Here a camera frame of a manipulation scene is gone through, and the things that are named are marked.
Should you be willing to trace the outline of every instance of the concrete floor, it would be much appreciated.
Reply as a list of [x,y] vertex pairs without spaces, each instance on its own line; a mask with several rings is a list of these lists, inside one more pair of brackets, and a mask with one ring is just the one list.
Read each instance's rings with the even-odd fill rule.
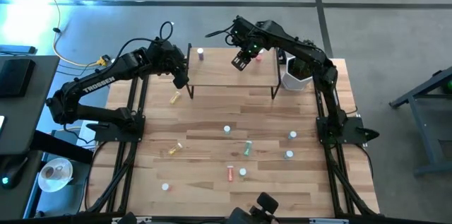
[[[0,5],[0,43],[34,45],[38,54],[53,54],[52,28],[55,6],[40,0]],[[452,222],[452,174],[414,177],[412,171],[427,163],[420,135],[408,107],[392,110],[387,103],[435,71],[452,64],[452,5],[446,9],[330,8],[325,22],[312,3],[319,0],[132,0],[193,1],[193,3],[143,3],[146,6],[61,6],[58,50],[77,62],[88,63],[103,54],[116,55],[132,37],[154,37],[160,24],[175,22],[171,41],[182,50],[188,42],[206,47],[226,47],[222,37],[203,36],[226,28],[236,15],[255,20],[272,19],[287,33],[331,46],[335,58],[346,58],[355,100],[366,127],[381,132],[369,144],[374,183],[381,212],[390,217]],[[214,6],[204,1],[226,1]],[[234,1],[258,1],[256,4]],[[452,0],[323,0],[324,3],[452,4]],[[131,45],[129,50],[141,43]],[[72,72],[60,68],[60,71]],[[51,93],[73,76],[57,74]],[[107,89],[82,103],[103,106]],[[38,129],[59,128],[44,109]]]

